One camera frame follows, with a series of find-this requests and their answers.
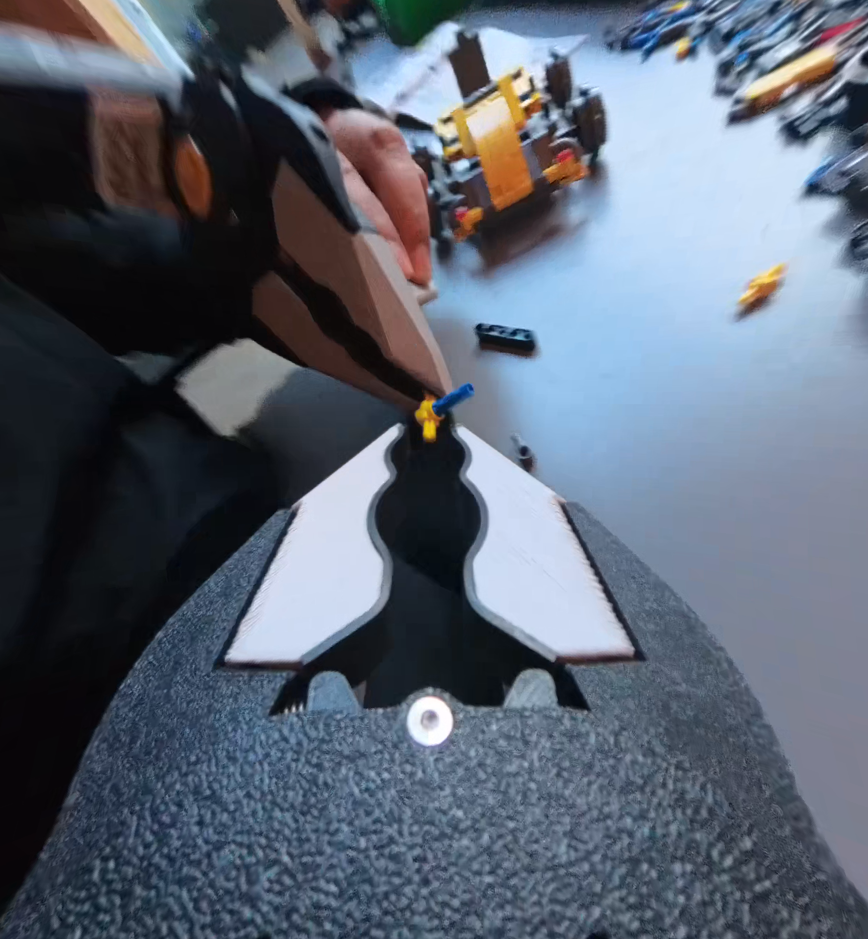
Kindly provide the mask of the black holed beam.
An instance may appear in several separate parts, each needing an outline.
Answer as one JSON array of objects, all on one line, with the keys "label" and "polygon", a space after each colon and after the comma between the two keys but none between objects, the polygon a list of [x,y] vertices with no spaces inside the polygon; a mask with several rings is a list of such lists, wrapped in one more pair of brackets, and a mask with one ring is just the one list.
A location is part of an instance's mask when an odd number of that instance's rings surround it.
[{"label": "black holed beam", "polygon": [[478,346],[486,351],[531,357],[537,350],[536,336],[526,328],[481,322],[473,331]]}]

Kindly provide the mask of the green plastic bin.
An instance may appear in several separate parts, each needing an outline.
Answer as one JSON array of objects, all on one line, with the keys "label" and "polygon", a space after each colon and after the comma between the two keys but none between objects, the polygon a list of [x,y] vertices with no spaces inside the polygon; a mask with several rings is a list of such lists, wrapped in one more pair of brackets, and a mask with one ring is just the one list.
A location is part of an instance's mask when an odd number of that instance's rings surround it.
[{"label": "green plastic bin", "polygon": [[400,46],[414,45],[475,1],[372,1],[385,34]]}]

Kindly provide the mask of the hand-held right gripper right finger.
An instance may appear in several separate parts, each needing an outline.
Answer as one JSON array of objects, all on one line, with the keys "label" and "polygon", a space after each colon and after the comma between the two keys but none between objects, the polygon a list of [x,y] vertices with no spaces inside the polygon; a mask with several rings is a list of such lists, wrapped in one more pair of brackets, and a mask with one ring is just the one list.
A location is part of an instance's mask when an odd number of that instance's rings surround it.
[{"label": "hand-held right gripper right finger", "polygon": [[633,659],[634,643],[562,499],[469,429],[454,438],[481,522],[464,562],[472,609],[552,663]]}]

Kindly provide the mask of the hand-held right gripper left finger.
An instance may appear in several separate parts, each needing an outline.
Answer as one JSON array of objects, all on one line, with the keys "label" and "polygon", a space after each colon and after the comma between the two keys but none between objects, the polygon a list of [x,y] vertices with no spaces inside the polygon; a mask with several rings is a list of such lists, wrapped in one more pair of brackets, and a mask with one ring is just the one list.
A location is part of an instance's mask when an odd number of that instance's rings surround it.
[{"label": "hand-held right gripper left finger", "polygon": [[394,480],[395,425],[294,505],[224,652],[229,667],[304,668],[373,619],[393,562],[375,525]]}]

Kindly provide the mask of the pile of building brick parts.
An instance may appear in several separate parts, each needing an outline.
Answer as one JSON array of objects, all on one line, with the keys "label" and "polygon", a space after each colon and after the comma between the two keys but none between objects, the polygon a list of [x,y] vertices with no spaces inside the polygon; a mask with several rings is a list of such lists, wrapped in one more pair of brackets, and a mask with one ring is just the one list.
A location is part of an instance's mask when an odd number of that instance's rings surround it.
[{"label": "pile of building brick parts", "polygon": [[843,254],[868,272],[868,1],[650,2],[605,38],[643,60],[669,42],[680,60],[711,51],[728,123],[780,111],[786,144],[827,138],[802,194],[843,206]]}]

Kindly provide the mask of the grey desk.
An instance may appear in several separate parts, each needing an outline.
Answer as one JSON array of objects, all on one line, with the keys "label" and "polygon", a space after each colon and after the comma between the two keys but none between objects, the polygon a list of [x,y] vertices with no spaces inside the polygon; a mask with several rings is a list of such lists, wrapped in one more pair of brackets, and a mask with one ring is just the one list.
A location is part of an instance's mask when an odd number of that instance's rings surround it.
[{"label": "grey desk", "polygon": [[[805,197],[827,138],[728,125],[709,53],[612,53],[614,7],[492,6],[472,28],[586,33],[605,100],[599,173],[549,214],[438,265],[429,307],[467,425],[518,433],[712,629],[753,689],[819,828],[868,899],[868,278],[838,201]],[[743,311],[774,265],[778,292]],[[531,357],[474,326],[532,330]]]}]

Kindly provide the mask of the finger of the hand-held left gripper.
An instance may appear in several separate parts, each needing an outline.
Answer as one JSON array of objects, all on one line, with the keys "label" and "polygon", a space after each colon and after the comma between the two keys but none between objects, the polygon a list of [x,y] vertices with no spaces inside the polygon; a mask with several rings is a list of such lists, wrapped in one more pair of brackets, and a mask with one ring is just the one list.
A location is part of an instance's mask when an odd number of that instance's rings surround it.
[{"label": "finger of the hand-held left gripper", "polygon": [[398,391],[440,396],[449,368],[415,285],[391,246],[347,200],[338,166],[316,165],[313,189],[290,159],[275,162],[274,280],[303,302],[324,335]]},{"label": "finger of the hand-held left gripper", "polygon": [[303,302],[283,281],[263,281],[252,290],[252,315],[281,347],[280,354],[338,382],[395,405],[416,405],[420,393],[398,391],[370,373],[344,346],[324,335]]}]

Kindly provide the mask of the person's black sweater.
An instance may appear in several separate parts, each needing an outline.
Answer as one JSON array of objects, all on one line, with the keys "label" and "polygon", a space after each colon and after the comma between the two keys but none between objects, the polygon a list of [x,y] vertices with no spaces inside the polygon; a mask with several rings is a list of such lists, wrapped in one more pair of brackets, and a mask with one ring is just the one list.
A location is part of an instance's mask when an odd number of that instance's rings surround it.
[{"label": "person's black sweater", "polygon": [[133,663],[278,502],[261,452],[0,274],[0,916]]}]

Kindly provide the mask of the yellow brick vehicle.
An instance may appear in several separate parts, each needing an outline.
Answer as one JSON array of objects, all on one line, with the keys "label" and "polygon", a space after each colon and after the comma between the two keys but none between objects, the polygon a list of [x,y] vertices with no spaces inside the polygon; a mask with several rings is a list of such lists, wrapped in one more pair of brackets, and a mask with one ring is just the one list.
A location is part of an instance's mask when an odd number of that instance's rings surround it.
[{"label": "yellow brick vehicle", "polygon": [[525,67],[494,77],[480,35],[459,30],[447,60],[462,98],[432,125],[440,151],[412,151],[439,245],[472,239],[586,179],[608,130],[601,93],[578,86],[557,51],[541,80]]}]

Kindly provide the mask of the person's left hand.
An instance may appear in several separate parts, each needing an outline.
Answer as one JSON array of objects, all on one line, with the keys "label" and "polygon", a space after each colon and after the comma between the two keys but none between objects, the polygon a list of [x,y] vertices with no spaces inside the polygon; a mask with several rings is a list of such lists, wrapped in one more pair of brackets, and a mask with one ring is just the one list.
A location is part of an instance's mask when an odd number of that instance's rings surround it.
[{"label": "person's left hand", "polygon": [[432,278],[427,179],[404,136],[387,118],[360,109],[323,109],[353,205],[393,250],[408,280]]}]

